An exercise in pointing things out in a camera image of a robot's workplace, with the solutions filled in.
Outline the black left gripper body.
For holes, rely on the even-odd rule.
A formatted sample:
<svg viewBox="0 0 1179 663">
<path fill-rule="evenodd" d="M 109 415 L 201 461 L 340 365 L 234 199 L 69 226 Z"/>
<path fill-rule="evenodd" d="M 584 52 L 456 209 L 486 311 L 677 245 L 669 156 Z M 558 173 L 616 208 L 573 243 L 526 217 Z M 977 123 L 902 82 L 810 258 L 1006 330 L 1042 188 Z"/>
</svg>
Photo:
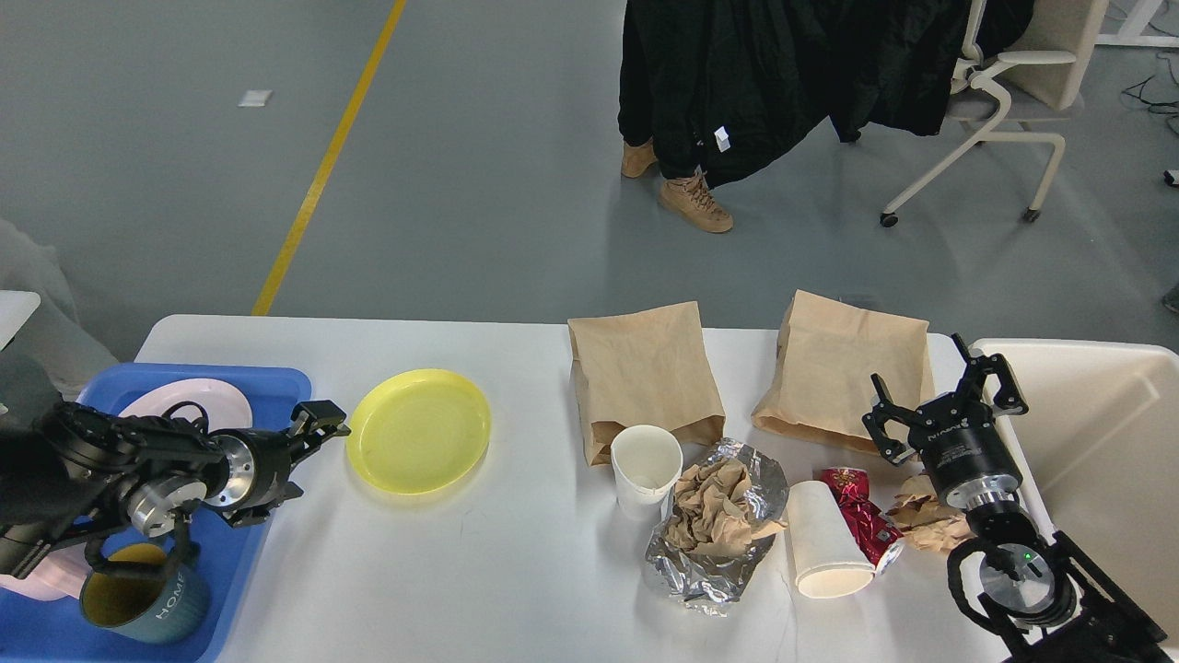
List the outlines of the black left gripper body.
<svg viewBox="0 0 1179 663">
<path fill-rule="evenodd" d="M 295 461 L 286 457 L 286 436 L 266 431 L 215 431 L 222 462 L 209 470 L 204 504 L 225 521 L 225 513 L 261 504 L 276 486 L 291 483 Z"/>
</svg>

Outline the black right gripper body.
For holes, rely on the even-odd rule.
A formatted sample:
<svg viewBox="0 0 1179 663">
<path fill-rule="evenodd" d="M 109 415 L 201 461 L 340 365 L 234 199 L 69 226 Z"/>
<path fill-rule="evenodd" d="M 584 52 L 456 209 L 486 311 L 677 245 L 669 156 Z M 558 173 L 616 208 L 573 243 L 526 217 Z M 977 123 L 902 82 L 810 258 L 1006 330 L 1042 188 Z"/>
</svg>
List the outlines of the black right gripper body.
<svg viewBox="0 0 1179 663">
<path fill-rule="evenodd" d="M 926 462 L 940 503 L 954 508 L 1012 499 L 1022 483 L 992 407 L 977 399 L 959 403 L 947 393 L 918 406 L 910 446 Z"/>
</svg>

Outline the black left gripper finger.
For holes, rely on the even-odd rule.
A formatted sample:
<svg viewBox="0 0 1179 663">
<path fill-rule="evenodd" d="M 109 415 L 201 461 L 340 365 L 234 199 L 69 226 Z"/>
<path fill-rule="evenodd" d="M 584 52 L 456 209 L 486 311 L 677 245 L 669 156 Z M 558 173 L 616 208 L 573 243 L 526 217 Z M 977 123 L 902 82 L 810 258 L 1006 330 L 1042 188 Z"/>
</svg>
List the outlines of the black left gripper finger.
<svg viewBox="0 0 1179 663">
<path fill-rule="evenodd" d="M 225 523 L 231 529 L 258 526 L 269 519 L 274 508 L 278 508 L 286 500 L 299 499 L 303 494 L 304 491 L 297 483 L 283 483 L 282 486 L 276 486 L 269 494 L 263 495 L 261 504 L 225 513 Z"/>
<path fill-rule="evenodd" d="M 291 413 L 291 425 L 286 428 L 284 445 L 286 457 L 307 459 L 312 457 L 328 440 L 349 436 L 345 412 L 329 400 L 296 403 Z"/>
</svg>

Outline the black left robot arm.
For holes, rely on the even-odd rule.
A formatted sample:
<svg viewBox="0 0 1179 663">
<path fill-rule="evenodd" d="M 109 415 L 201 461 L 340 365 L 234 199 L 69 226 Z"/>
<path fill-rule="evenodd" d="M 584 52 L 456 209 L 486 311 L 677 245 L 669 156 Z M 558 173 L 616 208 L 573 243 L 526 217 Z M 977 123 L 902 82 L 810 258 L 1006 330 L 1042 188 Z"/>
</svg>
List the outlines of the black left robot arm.
<svg viewBox="0 0 1179 663">
<path fill-rule="evenodd" d="M 118 416 L 58 401 L 4 431 L 4 575 L 25 579 L 79 545 L 98 575 L 160 579 L 193 562 L 198 508 L 231 529 L 264 524 L 302 495 L 295 467 L 345 434 L 332 401 L 295 403 L 282 431 L 256 428 L 239 388 L 208 378 L 163 385 Z"/>
</svg>

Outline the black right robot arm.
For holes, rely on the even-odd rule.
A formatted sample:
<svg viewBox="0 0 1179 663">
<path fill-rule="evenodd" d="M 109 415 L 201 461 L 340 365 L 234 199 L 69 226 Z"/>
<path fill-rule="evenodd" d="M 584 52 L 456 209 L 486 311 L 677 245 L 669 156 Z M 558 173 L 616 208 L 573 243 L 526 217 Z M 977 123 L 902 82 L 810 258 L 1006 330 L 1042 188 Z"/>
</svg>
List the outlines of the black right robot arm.
<svg viewBox="0 0 1179 663">
<path fill-rule="evenodd" d="M 872 375 L 862 421 L 880 454 L 918 457 L 935 495 L 971 531 L 947 562 L 948 587 L 968 621 L 1001 638 L 1012 662 L 1166 662 L 1166 634 L 1061 531 L 1043 537 L 1017 498 L 1023 475 L 997 416 L 1029 411 L 1007 357 L 970 352 L 955 390 L 909 411 Z"/>
</svg>

